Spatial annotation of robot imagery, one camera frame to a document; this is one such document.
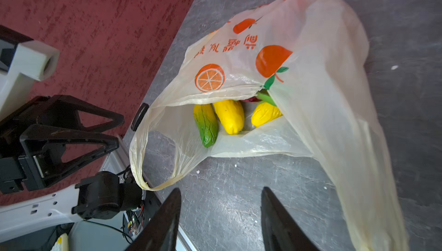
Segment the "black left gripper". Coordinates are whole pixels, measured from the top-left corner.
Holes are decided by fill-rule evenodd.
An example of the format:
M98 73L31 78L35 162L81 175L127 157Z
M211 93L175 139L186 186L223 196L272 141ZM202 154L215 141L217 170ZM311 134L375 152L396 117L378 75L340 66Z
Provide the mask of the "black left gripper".
M79 113L109 121L86 127ZM124 116L69 95L38 96L1 121L1 192L49 188L119 147Z

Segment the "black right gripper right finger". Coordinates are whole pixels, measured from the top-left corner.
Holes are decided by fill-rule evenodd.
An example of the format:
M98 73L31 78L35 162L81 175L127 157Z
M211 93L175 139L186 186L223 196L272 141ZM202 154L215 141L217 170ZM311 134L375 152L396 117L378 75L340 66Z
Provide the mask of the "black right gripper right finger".
M269 187L261 193L261 226L266 251L317 251Z

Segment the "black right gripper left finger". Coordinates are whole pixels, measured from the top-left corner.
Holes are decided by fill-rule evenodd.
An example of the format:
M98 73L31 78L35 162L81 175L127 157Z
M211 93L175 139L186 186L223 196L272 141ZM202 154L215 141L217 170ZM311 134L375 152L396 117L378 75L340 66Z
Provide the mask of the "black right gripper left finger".
M180 211L181 192L175 188L125 251L175 251Z

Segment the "green mango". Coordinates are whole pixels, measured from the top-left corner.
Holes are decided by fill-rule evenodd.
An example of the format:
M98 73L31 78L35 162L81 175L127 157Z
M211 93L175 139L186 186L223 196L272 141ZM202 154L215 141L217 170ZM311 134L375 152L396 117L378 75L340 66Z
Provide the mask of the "green mango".
M193 116L203 146L206 148L213 146L218 138L219 126L212 106L210 104L195 105Z

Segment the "fruit print plastic bag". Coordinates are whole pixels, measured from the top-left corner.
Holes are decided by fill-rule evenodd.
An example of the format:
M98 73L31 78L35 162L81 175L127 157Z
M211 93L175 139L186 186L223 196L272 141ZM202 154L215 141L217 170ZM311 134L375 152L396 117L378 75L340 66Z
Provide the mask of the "fruit print plastic bag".
M232 17L188 47L178 75L131 141L137 185L159 191L208 157L316 159L334 184L358 251L407 251L390 154L369 90L369 42L344 0L275 0ZM266 90L282 116L204 147L197 104Z

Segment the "pink dragon fruit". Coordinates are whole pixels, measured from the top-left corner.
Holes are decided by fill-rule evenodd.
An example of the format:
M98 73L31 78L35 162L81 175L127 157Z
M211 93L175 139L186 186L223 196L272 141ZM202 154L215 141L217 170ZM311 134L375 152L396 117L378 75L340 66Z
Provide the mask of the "pink dragon fruit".
M267 90L265 90L265 89L258 91L254 97L242 100L242 102L249 102L249 103L266 102L272 106L275 106L275 107L277 106L276 103L273 101L273 99L268 94Z

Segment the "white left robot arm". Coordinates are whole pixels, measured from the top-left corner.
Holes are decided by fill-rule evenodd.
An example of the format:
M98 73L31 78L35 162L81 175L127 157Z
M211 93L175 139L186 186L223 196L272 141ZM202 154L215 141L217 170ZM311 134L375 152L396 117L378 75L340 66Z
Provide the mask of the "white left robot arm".
M49 188L119 148L108 130L124 116L68 95L1 99L1 192ZM108 171L61 191L1 208L1 241L64 223L111 219L138 208L142 190Z

